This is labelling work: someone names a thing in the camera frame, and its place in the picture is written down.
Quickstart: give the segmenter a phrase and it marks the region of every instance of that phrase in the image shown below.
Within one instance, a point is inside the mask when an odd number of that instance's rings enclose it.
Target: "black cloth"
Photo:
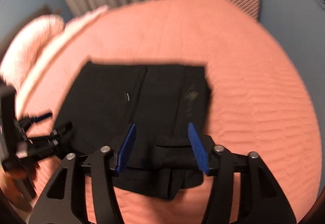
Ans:
[[[173,199],[180,188],[202,183],[187,125],[204,128],[210,90],[204,67],[183,65],[96,65],[87,63],[74,81],[54,127],[72,121],[69,146],[92,154],[117,146],[130,122],[137,137],[127,169],[114,186],[135,193]]]

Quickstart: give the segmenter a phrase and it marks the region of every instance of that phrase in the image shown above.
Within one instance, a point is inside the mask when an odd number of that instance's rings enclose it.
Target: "bed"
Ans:
[[[316,115],[298,72],[279,44],[257,22],[224,0],[152,0],[76,18],[42,48],[16,85],[16,112],[51,109],[54,119],[30,134],[49,133],[82,66],[94,63],[182,63],[206,65],[212,88],[206,131],[231,152],[257,151],[300,221],[317,198],[321,139]],[[10,83],[15,73],[7,73]],[[59,164],[40,163],[39,195]],[[238,176],[232,221],[238,211]],[[88,218],[95,223],[90,178]],[[163,201],[116,188],[125,223],[200,223],[211,188],[182,189]]]

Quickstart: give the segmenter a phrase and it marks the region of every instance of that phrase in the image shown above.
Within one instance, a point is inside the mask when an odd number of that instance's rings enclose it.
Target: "pink blanket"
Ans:
[[[321,140],[308,93],[281,47],[261,25],[224,0],[156,0],[99,17],[32,73],[17,95],[17,112],[51,109],[57,116],[84,63],[205,64],[212,88],[207,133],[234,153],[257,151],[281,185],[299,221],[316,200]],[[53,121],[34,127],[49,132]],[[41,163],[38,194],[58,165]],[[90,179],[89,219],[95,222]],[[211,188],[181,190],[163,201],[116,188],[125,223],[201,222]],[[238,210],[236,178],[232,220]]]

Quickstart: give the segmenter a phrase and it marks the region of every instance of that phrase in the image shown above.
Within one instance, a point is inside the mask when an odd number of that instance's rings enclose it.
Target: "metal bolt head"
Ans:
[[[102,148],[100,148],[100,151],[102,152],[102,153],[106,153],[106,152],[108,152],[108,151],[110,151],[111,149],[110,149],[110,147],[109,146],[103,146]]]
[[[256,159],[256,158],[258,158],[258,153],[255,152],[255,151],[252,151],[252,152],[249,153],[249,156],[250,156],[251,158],[253,158],[253,159]]]
[[[225,147],[223,147],[222,145],[216,145],[214,147],[214,150],[217,151],[217,152],[224,151]]]
[[[75,155],[74,153],[70,153],[70,154],[67,155],[67,159],[68,159],[68,160],[72,160],[72,159],[74,159],[75,157],[76,157],[76,155]]]

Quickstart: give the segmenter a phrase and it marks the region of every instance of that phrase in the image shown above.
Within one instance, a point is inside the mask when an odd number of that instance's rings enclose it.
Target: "white pillow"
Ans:
[[[44,46],[64,29],[59,15],[42,15],[28,23],[11,42],[0,66],[0,77],[19,90]]]

